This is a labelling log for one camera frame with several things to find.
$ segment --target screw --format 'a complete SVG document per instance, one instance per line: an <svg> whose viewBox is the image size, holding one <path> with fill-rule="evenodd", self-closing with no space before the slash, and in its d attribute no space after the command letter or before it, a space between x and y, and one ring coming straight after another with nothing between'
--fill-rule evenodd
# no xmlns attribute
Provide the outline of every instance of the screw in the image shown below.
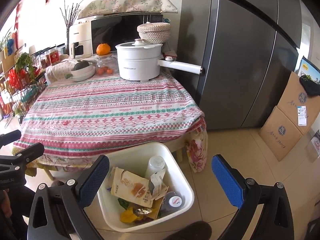
<svg viewBox="0 0 320 240"><path fill-rule="evenodd" d="M39 189L44 189L44 188L45 188L45 184L42 183L39 185Z"/></svg>
<svg viewBox="0 0 320 240"><path fill-rule="evenodd" d="M284 186L283 186L283 184L282 184L281 182L278 182L278 183L277 183L277 187L278 187L278 188L283 188Z"/></svg>
<svg viewBox="0 0 320 240"><path fill-rule="evenodd" d="M67 185L68 186L72 186L73 184L75 184L75 180L74 179L69 179L68 181L67 181Z"/></svg>
<svg viewBox="0 0 320 240"><path fill-rule="evenodd" d="M248 183L249 185L253 185L253 184L255 183L255 181L254 181L254 179L248 178L248 179L247 179L247 183Z"/></svg>

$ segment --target brown slipper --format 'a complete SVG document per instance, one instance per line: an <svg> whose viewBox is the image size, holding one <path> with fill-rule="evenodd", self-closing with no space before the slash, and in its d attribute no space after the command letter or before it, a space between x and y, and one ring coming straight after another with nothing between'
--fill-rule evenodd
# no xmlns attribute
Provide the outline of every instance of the brown slipper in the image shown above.
<svg viewBox="0 0 320 240"><path fill-rule="evenodd" d="M209 240L211 233L212 229L208 223L198 221L168 236L164 240Z"/></svg>

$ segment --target white bowl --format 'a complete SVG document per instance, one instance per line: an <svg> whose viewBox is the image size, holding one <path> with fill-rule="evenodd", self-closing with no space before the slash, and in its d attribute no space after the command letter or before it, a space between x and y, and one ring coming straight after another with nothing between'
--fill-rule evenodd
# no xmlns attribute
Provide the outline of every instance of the white bowl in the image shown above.
<svg viewBox="0 0 320 240"><path fill-rule="evenodd" d="M92 63L89 62L89 66L87 66L85 68L78 69L78 70L71 70L71 74L73 77L83 76L85 74L90 73L93 68L95 68L95 66L93 66Z"/></svg>
<svg viewBox="0 0 320 240"><path fill-rule="evenodd" d="M72 76L72 77L70 77L70 79L75 82L83 81L83 80L86 80L86 79L92 77L95 74L95 72L96 72L96 68L94 67L90 72L85 73L81 76L76 76L76 77Z"/></svg>

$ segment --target green squash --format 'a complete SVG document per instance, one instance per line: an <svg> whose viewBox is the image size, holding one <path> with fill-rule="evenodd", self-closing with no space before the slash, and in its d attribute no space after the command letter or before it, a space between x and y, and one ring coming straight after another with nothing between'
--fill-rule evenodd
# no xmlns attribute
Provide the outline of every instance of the green squash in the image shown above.
<svg viewBox="0 0 320 240"><path fill-rule="evenodd" d="M83 69L85 67L89 66L89 62L85 60L78 60L78 63L75 64L74 70Z"/></svg>

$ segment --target striped tablecloth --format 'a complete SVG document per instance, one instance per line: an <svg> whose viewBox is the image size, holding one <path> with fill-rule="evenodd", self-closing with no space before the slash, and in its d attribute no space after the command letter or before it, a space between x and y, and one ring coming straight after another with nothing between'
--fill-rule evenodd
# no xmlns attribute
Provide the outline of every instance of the striped tablecloth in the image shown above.
<svg viewBox="0 0 320 240"><path fill-rule="evenodd" d="M95 75L49 85L25 117L13 153L41 142L44 155L32 165L70 171L88 167L100 154L192 131L188 155L200 171L206 160L204 114L179 82L164 72L145 83Z"/></svg>

